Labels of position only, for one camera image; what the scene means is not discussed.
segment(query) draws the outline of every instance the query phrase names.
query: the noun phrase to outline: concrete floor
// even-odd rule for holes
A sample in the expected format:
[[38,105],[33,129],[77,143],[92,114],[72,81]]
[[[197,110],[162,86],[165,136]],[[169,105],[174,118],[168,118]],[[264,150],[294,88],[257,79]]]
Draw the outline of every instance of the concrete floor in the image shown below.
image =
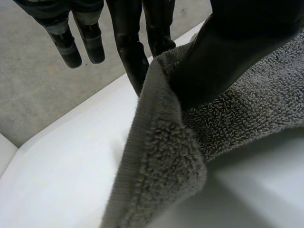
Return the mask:
[[[177,1],[172,38],[178,38],[210,14],[208,0]],[[34,19],[13,1],[0,1],[0,133],[17,147],[124,74],[107,7],[99,22],[105,62],[91,64],[71,19],[83,63],[69,69]],[[143,15],[140,38],[150,56]]]

